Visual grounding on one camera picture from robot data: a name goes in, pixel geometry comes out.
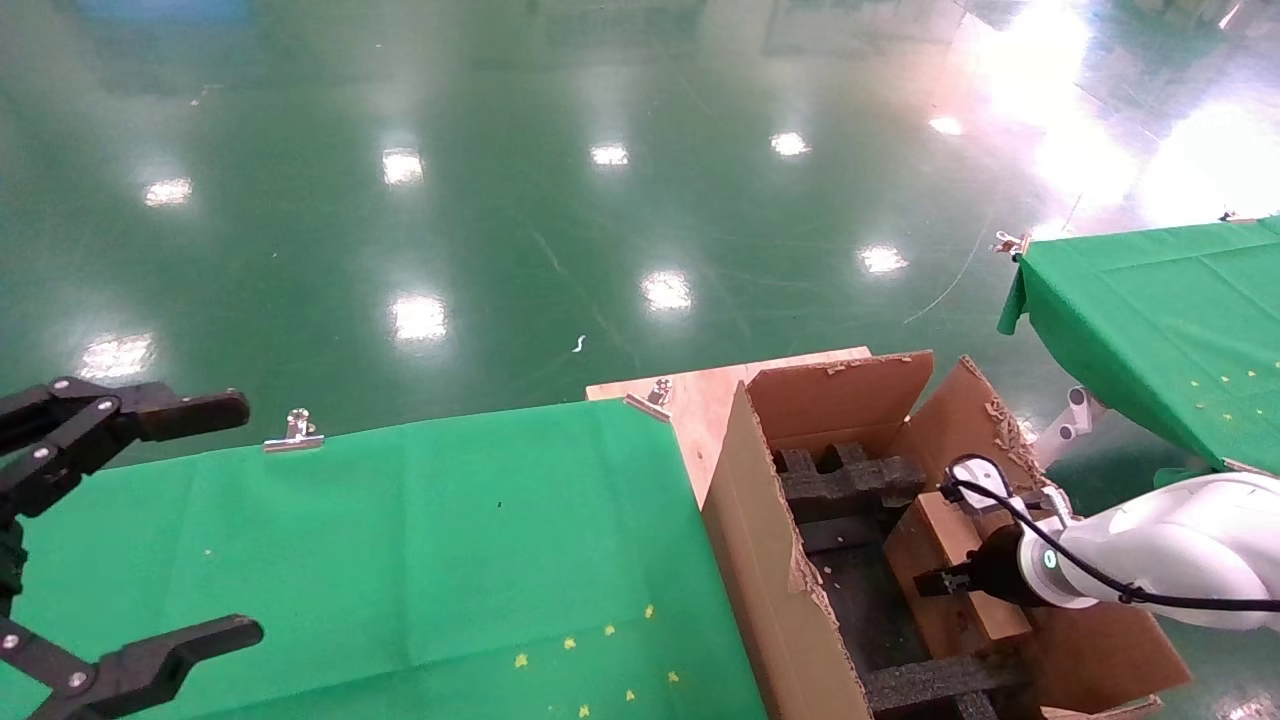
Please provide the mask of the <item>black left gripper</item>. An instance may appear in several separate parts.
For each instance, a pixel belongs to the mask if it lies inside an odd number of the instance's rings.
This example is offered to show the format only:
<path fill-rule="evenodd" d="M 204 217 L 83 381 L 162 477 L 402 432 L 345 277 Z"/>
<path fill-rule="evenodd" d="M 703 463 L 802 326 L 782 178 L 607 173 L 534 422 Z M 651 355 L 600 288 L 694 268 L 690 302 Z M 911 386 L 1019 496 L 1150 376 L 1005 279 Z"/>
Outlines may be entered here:
<path fill-rule="evenodd" d="M 134 442 L 168 442 L 229 430 L 250 420 L 238 389 L 183 396 L 160 382 L 108 388 L 56 378 L 3 398 L 0 612 L 23 593 L 24 530 L 84 477 Z M 204 661 L 260 643 L 265 632 L 229 615 L 122 646 L 90 662 L 14 623 L 1 620 L 1 660 L 49 688 L 32 719 L 122 719 L 173 701 Z"/>

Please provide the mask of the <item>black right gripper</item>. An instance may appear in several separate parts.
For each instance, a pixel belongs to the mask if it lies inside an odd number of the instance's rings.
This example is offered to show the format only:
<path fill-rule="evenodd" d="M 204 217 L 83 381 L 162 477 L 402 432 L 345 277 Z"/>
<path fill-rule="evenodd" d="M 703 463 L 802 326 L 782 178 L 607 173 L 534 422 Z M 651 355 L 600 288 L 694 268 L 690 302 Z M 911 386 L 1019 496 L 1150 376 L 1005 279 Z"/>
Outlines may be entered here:
<path fill-rule="evenodd" d="M 986 593 L 1006 603 L 1027 606 L 1027 583 L 1019 565 L 1021 525 L 993 530 L 978 550 L 966 556 L 966 565 L 940 568 L 915 577 L 920 597 Z"/>

